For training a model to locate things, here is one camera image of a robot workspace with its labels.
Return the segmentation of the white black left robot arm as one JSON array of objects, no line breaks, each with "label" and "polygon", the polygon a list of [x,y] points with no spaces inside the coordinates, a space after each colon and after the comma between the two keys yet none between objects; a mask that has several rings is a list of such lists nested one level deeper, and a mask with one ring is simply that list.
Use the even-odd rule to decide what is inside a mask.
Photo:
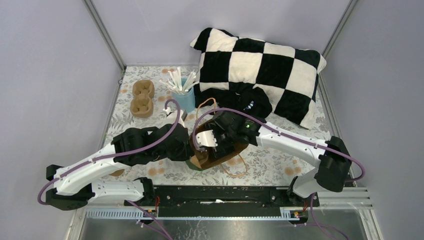
[{"label": "white black left robot arm", "polygon": [[181,119],[184,115],[172,112],[161,127],[128,128],[99,151],[73,165],[48,166],[46,179],[49,183],[39,193],[45,200],[39,203],[63,211],[96,202],[152,204],[158,197],[153,181],[148,177],[129,182],[106,182],[101,178],[163,159],[173,162],[189,160],[194,151],[190,146],[189,131]]}]

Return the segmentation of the green paper bag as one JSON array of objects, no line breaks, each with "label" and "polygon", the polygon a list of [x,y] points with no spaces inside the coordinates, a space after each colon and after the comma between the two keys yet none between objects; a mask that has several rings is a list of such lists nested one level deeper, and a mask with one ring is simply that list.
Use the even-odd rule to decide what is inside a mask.
[{"label": "green paper bag", "polygon": [[[241,143],[232,143],[228,147],[226,146],[213,146],[213,147],[206,147],[205,152],[200,152],[197,150],[194,151],[194,156],[192,156],[188,161],[187,165],[198,171],[204,171],[207,169],[210,169],[212,167],[220,166],[220,168],[229,176],[240,178],[248,173],[249,166],[243,159],[243,157],[240,155],[240,153],[247,148],[247,144],[241,144]],[[235,157],[238,157],[238,159],[241,161],[241,163],[244,164],[245,170],[243,173],[234,174],[230,173],[223,164],[225,162],[233,160]]]}]

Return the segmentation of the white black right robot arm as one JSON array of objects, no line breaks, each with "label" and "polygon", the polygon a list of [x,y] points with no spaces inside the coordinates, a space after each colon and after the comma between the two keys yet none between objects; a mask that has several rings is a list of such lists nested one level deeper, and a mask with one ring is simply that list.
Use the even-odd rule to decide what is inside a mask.
[{"label": "white black right robot arm", "polygon": [[310,138],[235,109],[223,107],[211,112],[214,114],[211,129],[201,131],[200,120],[194,124],[192,142],[197,151],[204,152],[207,147],[250,144],[288,153],[314,167],[292,180],[286,193],[291,205],[299,206],[311,194],[321,190],[340,193],[348,182],[353,158],[341,138]]}]

